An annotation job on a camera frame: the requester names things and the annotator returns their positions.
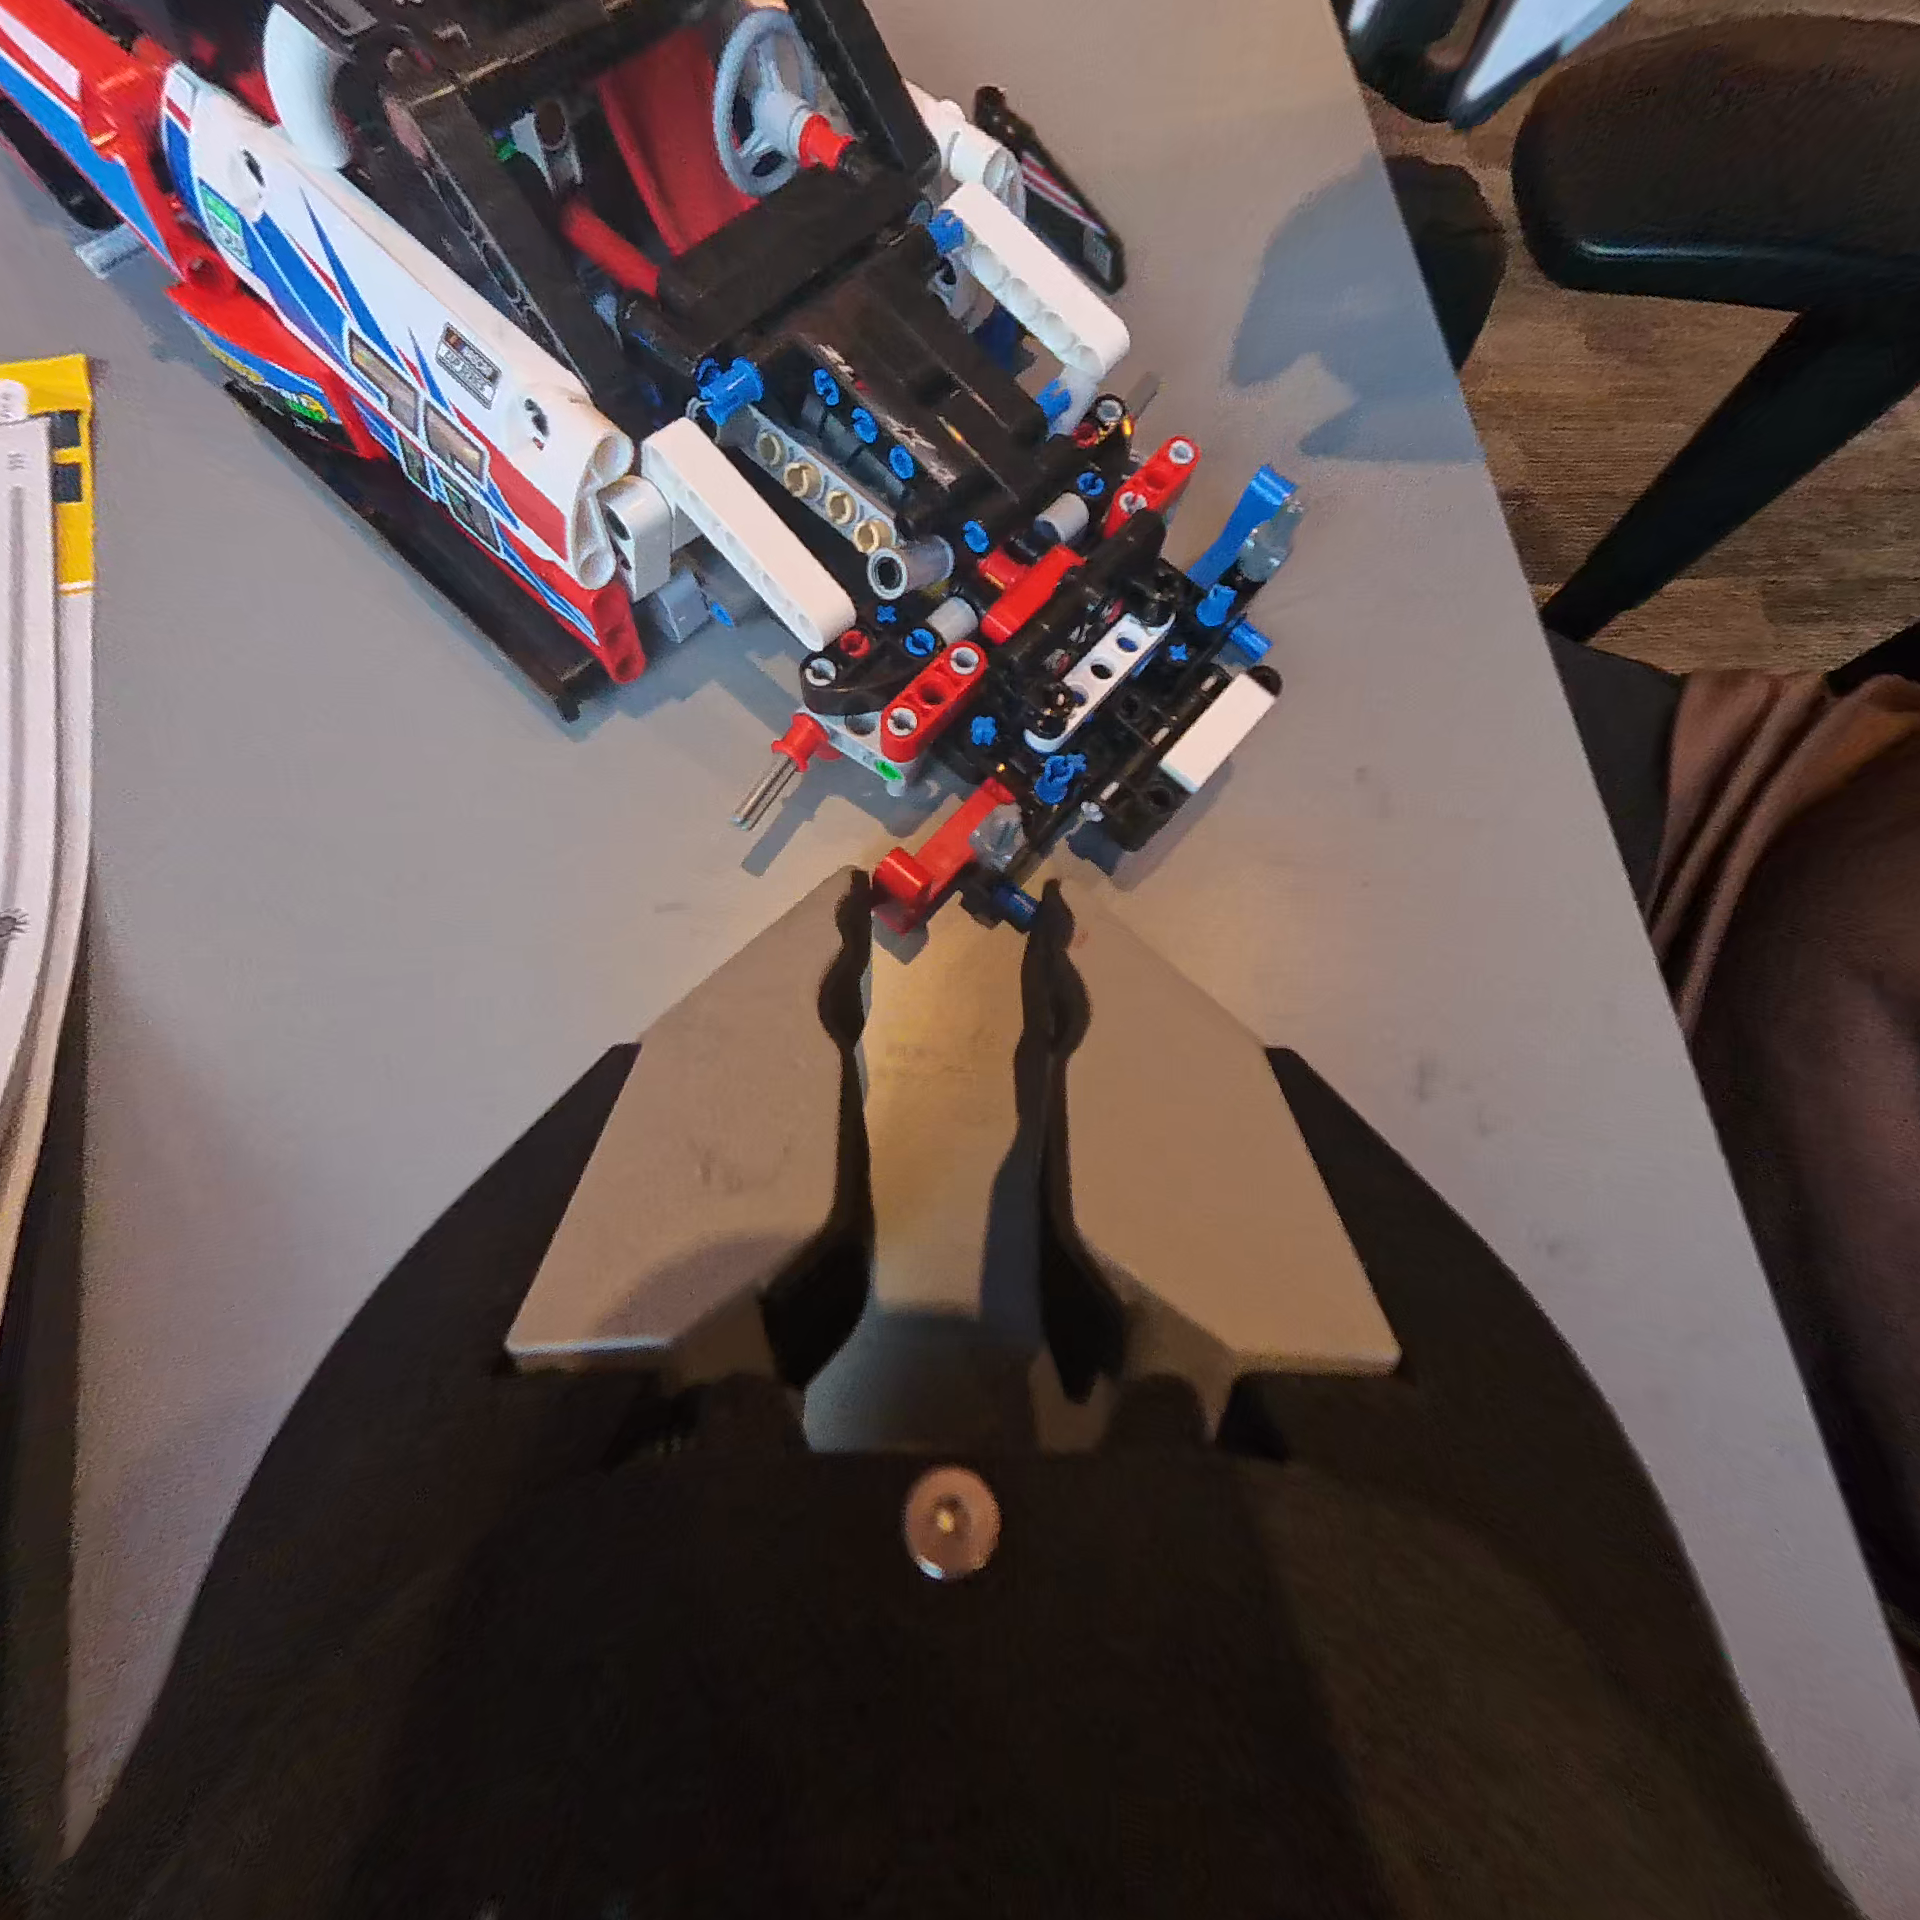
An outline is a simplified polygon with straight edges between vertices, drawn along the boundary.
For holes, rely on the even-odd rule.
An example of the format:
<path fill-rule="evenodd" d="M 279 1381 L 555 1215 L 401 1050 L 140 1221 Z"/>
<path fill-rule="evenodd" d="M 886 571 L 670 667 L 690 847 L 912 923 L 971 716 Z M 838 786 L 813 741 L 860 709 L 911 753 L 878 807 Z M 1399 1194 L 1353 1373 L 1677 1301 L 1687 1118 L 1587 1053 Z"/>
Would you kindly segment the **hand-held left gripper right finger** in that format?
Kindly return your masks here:
<path fill-rule="evenodd" d="M 1039 1312 L 1072 1405 L 1392 1377 L 1403 1344 L 1258 1036 L 1048 881 L 1022 948 Z"/>

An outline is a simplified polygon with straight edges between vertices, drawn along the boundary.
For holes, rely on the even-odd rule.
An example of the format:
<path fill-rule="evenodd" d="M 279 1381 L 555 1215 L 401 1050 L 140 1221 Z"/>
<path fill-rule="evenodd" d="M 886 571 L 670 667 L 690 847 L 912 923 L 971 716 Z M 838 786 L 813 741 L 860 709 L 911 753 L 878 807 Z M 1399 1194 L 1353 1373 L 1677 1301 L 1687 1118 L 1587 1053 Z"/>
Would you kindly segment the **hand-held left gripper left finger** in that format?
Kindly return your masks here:
<path fill-rule="evenodd" d="M 843 869 L 652 1022 L 507 1335 L 519 1371 L 821 1377 L 872 1279 L 870 960 Z"/>

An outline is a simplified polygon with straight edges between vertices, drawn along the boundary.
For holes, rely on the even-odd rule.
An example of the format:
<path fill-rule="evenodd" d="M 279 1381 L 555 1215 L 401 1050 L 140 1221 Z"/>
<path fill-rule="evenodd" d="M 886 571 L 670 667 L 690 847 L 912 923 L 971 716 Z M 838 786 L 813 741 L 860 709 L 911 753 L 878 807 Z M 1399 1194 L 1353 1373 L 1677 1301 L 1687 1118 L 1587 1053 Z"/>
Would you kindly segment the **black striped toy brick panel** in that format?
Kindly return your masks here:
<path fill-rule="evenodd" d="M 973 125 L 1018 163 L 1024 222 L 1096 291 L 1121 295 L 1129 279 L 1127 244 L 1043 133 L 993 85 L 975 91 Z"/>

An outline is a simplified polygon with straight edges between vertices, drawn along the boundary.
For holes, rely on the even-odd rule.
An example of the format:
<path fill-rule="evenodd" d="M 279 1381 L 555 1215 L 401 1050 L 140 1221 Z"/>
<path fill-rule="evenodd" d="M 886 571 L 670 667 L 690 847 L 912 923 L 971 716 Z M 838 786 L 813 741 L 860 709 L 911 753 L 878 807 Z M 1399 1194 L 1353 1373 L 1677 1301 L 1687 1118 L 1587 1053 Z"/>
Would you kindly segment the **grey desk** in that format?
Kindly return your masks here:
<path fill-rule="evenodd" d="M 1916 1723 L 1330 5 L 877 5 L 1004 85 L 1131 255 L 1123 377 L 1306 526 L 1281 712 L 1119 919 L 1297 1048 L 1516 1275 L 1640 1451 L 1836 1877 L 1916 1916 Z M 218 389 L 157 271 L 5 163 L 5 357 L 100 369 L 60 1858 L 294 1396 L 610 1045 L 897 834 L 728 826 L 785 698 L 709 637 L 567 733 Z"/>

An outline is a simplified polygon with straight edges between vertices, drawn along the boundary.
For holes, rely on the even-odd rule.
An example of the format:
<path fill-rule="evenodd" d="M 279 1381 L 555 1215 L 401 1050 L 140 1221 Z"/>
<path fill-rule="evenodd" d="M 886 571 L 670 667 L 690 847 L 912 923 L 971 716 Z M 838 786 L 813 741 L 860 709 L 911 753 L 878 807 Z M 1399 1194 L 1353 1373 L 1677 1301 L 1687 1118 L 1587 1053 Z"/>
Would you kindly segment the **black garment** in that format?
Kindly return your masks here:
<path fill-rule="evenodd" d="M 1649 911 L 1669 828 L 1685 678 L 1552 631 L 1545 639 L 1629 886 L 1638 909 Z"/>

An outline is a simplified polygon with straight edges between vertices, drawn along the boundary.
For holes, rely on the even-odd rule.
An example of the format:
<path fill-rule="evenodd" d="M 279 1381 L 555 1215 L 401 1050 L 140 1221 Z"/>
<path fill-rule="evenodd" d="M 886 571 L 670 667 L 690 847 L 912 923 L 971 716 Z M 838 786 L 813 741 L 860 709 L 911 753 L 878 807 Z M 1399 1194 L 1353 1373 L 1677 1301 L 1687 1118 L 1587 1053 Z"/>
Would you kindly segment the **person's brown shirt torso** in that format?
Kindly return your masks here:
<path fill-rule="evenodd" d="M 1918 695 L 1683 678 L 1646 923 L 1895 1644 L 1918 1624 Z"/>

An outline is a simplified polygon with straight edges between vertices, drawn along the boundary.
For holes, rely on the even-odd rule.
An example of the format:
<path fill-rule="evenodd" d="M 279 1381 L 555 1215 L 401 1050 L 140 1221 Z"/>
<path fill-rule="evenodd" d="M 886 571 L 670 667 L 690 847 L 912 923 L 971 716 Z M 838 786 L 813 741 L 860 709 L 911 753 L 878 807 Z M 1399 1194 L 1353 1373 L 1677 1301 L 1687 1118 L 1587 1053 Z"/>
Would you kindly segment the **open instruction booklet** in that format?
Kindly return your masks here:
<path fill-rule="evenodd" d="M 3 1291 L 79 970 L 92 843 L 92 593 L 60 595 L 41 418 L 3 420 Z"/>

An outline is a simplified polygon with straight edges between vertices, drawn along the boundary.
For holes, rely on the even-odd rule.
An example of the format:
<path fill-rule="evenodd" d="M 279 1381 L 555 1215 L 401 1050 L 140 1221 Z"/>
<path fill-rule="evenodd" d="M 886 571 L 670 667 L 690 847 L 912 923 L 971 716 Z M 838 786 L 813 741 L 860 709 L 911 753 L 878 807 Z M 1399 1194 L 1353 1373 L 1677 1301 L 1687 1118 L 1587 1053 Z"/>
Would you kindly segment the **partly built toy brick car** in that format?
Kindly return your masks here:
<path fill-rule="evenodd" d="M 801 651 L 734 826 L 818 762 L 965 788 L 877 864 L 901 933 L 1030 925 L 1281 700 L 1295 487 L 1166 558 L 1199 445 L 1143 445 L 1111 297 L 865 5 L 18 3 L 3 71 L 5 149 L 565 720 L 733 579 Z"/>

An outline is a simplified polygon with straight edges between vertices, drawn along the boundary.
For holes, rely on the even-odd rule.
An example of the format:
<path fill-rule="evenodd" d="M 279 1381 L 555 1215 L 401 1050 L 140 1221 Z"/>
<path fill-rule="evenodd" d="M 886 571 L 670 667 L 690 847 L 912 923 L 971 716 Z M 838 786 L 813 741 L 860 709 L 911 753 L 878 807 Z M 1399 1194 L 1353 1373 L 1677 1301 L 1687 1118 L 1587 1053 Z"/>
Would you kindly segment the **black office chair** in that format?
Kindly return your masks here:
<path fill-rule="evenodd" d="M 1573 62 L 1511 180 L 1560 288 L 1788 318 L 1549 601 L 1585 644 L 1916 390 L 1916 21 L 1762 13 Z"/>

